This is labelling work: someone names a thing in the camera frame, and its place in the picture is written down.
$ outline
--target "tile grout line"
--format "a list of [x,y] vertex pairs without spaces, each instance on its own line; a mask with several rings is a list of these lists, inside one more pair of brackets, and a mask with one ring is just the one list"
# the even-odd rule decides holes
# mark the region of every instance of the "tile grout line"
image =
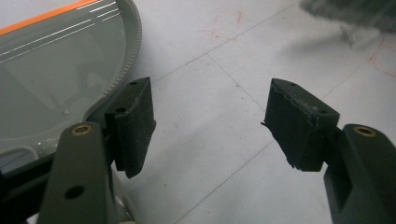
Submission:
[[239,88],[241,88],[241,90],[248,96],[250,97],[251,100],[253,100],[254,103],[256,103],[256,105],[259,106],[259,108],[262,109],[262,111],[265,111],[265,108],[263,108],[259,102],[257,102],[241,85],[239,85],[238,82],[236,82],[236,80],[220,65],[218,64],[218,62],[216,62],[215,59],[212,58],[212,56],[210,56],[209,54],[207,54],[207,56],[234,82],[236,83],[236,85],[239,86]]
[[233,174],[231,174],[227,179],[225,179],[220,185],[218,185],[215,189],[213,189],[209,194],[207,194],[198,204],[196,204],[192,209],[190,209],[186,214],[184,214],[181,218],[179,218],[175,224],[179,223],[184,217],[186,217],[192,210],[194,210],[198,205],[200,205],[204,200],[206,200],[210,195],[212,195],[216,190],[221,188],[226,182],[228,182],[229,179],[231,179],[233,176],[235,176],[237,173],[239,173],[242,168],[244,168],[248,163],[250,163],[254,158],[256,158],[259,154],[261,154],[266,148],[268,148],[275,140],[272,140],[270,143],[267,144],[262,150],[260,150],[258,153],[256,153],[252,158],[250,158],[245,164],[243,164],[241,167],[239,167],[238,170],[236,170]]
[[326,97],[328,97],[332,92],[334,92],[339,86],[341,86],[345,81],[347,81],[347,79],[349,79],[350,77],[352,77],[359,69],[361,69],[366,63],[362,63],[361,65],[357,66],[355,70],[353,70],[349,76],[347,76],[346,78],[344,78],[344,80],[342,80],[340,83],[338,83],[338,85],[336,85],[334,88],[332,88],[332,90],[330,90],[326,95],[324,95],[320,100],[325,100]]
[[203,53],[203,54],[197,56],[196,58],[192,59],[191,61],[189,61],[189,62],[187,62],[187,63],[184,63],[183,65],[177,67],[176,69],[172,70],[171,72],[169,72],[169,73],[163,75],[162,77],[158,78],[157,80],[151,82],[151,84],[153,84],[153,83],[155,83],[155,82],[157,82],[157,81],[163,79],[164,77],[167,77],[167,76],[171,75],[172,73],[176,72],[177,70],[179,70],[180,68],[186,66],[187,64],[195,62],[196,60],[202,58],[202,57],[205,56],[206,54],[209,55],[209,53],[212,52],[213,50],[218,49],[219,47],[221,47],[221,46],[223,46],[223,45],[225,45],[225,44],[231,42],[232,39],[237,38],[238,36],[243,35],[243,34],[245,34],[246,32],[248,32],[248,31],[250,31],[250,30],[252,30],[252,29],[258,27],[259,25],[261,25],[261,24],[263,24],[263,23],[265,23],[265,22],[271,20],[273,17],[275,17],[275,16],[277,16],[278,14],[280,14],[280,13],[282,13],[282,12],[288,10],[288,9],[291,8],[291,7],[294,7],[295,5],[297,5],[297,3],[291,4],[290,6],[285,7],[284,9],[278,11],[276,14],[274,14],[274,15],[272,15],[272,16],[266,18],[266,19],[264,19],[263,21],[257,23],[256,25],[253,25],[253,26],[250,27],[250,28],[247,28],[246,31],[242,32],[241,34],[238,34],[238,35],[236,35],[236,36],[230,38],[229,40],[225,41],[224,43],[221,43],[221,44],[215,46],[213,49],[210,49],[209,51],[207,51],[207,52],[205,52],[205,53]]

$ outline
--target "floor tile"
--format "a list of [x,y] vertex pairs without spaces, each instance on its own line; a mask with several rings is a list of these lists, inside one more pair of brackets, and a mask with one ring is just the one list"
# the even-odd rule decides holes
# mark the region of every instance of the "floor tile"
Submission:
[[120,178],[144,223],[175,223],[272,141],[262,109],[204,56],[152,86],[143,172]]
[[143,42],[133,76],[156,80],[295,2],[136,0]]
[[[396,71],[394,63],[378,59],[378,64],[381,63],[393,66],[393,71]],[[386,66],[364,65],[329,94],[324,102],[341,114],[340,128],[348,123],[367,125],[378,129],[396,144],[396,77],[391,75],[391,69],[384,72],[380,68],[388,70]]]
[[178,224],[330,224],[322,177],[292,169],[274,142]]
[[341,37],[339,24],[293,6],[209,55],[265,106],[273,77],[309,87],[322,98],[362,66],[363,56]]

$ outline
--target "black plastic bracket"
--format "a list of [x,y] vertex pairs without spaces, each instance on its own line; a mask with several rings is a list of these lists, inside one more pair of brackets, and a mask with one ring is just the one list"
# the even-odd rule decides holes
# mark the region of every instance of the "black plastic bracket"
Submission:
[[344,130],[339,113],[295,83],[271,82],[264,125],[289,164],[324,176],[334,224],[396,223],[396,148],[380,131]]
[[37,223],[118,223],[109,171],[99,124],[64,130]]
[[274,78],[264,125],[281,146],[289,164],[302,171],[319,171],[319,148],[336,131],[340,115],[299,85]]
[[129,178],[139,174],[156,126],[149,77],[126,86],[108,108],[105,119],[117,169]]

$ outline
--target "orange rim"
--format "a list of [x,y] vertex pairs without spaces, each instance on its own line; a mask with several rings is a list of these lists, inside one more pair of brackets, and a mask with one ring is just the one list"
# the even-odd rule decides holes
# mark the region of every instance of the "orange rim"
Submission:
[[44,21],[46,19],[58,16],[62,13],[67,12],[67,11],[71,11],[78,7],[83,7],[83,6],[86,6],[90,3],[97,2],[97,1],[98,0],[79,0],[78,2],[70,4],[68,6],[56,8],[52,11],[46,12],[44,14],[38,15],[38,16],[30,18],[28,20],[20,21],[20,22],[12,24],[10,26],[7,26],[5,28],[2,28],[2,29],[0,29],[0,35],[4,35],[4,34],[10,33],[10,32],[13,32],[15,30],[21,29],[22,27],[32,25],[32,24],[40,22],[40,21]]

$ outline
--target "brass insert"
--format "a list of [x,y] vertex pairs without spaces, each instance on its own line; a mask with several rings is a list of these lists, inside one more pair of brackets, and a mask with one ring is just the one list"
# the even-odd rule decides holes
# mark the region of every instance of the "brass insert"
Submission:
[[84,135],[92,130],[92,126],[88,124],[79,125],[72,130],[73,135]]
[[374,130],[366,128],[366,127],[355,127],[353,130],[355,130],[355,132],[365,136],[365,137],[376,137],[376,133]]

